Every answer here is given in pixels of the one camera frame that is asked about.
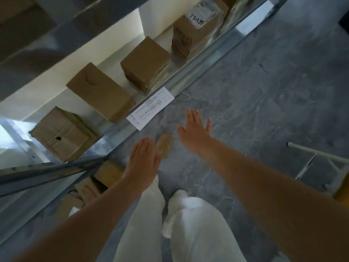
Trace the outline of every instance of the gray marble floor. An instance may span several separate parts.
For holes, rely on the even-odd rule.
[[[165,198],[181,188],[205,199],[222,212],[248,262],[270,261],[277,248],[223,180],[181,145],[176,124],[184,124],[187,108],[198,109],[203,117],[212,118],[214,137],[293,177],[311,155],[286,147],[288,141],[349,158],[349,35],[337,24],[348,9],[349,0],[288,0],[272,19],[121,144],[113,159],[126,164],[132,145],[141,137],[171,133],[172,151],[159,169]],[[302,181],[323,191],[333,178],[327,162],[317,159]],[[111,234],[99,262],[112,261],[136,204]],[[2,261],[10,257],[8,252],[18,251],[18,239],[27,234],[33,235],[17,232],[1,247]],[[162,249],[163,261],[172,261],[166,239]]]

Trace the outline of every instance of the leg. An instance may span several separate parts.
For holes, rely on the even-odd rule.
[[[174,262],[246,262],[222,214],[183,190],[169,201],[163,235],[171,238]]]
[[[146,189],[131,215],[114,262],[161,262],[161,213],[165,200],[158,183]]]

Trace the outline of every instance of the hand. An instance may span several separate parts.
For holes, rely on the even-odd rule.
[[[154,150],[154,140],[142,138],[133,146],[129,162],[123,174],[123,178],[127,178],[142,192],[153,182],[161,162],[161,157],[158,153],[154,156]]]
[[[188,150],[200,154],[203,145],[212,138],[210,136],[211,124],[212,121],[209,118],[206,127],[204,127],[198,110],[188,109],[185,129],[181,125],[177,125],[180,141]]]

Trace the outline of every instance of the white shipping label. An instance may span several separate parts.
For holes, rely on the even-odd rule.
[[[78,211],[80,211],[80,209],[78,209],[77,207],[73,207],[69,213],[69,217],[72,216],[73,214],[77,213]]]
[[[220,14],[222,10],[213,0],[202,0],[199,4],[194,6],[189,13],[185,16],[195,26],[197,30],[202,28],[214,18],[217,14]]]
[[[174,97],[166,88],[161,88],[152,95],[139,108],[132,112],[126,119],[141,130],[148,122],[154,118],[165,106],[167,106]]]

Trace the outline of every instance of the person's left hand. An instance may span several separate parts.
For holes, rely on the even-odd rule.
[[[123,178],[127,178],[142,192],[153,182],[161,162],[160,154],[154,155],[154,145],[155,141],[149,138],[142,138],[136,143],[123,174]]]

